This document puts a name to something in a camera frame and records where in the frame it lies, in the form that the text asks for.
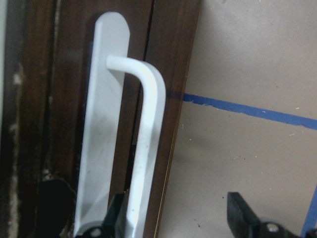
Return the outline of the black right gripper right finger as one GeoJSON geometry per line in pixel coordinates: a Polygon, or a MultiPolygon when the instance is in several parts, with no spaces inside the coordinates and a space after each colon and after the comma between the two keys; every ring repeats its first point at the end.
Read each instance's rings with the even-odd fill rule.
{"type": "MultiPolygon", "coordinates": [[[[238,192],[227,194],[227,223],[235,238],[296,238],[282,225],[260,219],[238,192]]],[[[317,237],[317,193],[311,200],[301,238],[317,237]]]]}

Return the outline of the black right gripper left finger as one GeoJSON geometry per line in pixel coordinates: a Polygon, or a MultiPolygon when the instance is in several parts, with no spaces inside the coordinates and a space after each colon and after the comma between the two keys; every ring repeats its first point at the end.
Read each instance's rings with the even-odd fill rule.
{"type": "Polygon", "coordinates": [[[79,231],[80,238],[115,238],[116,225],[124,201],[124,193],[116,194],[102,222],[91,222],[79,231]]]}

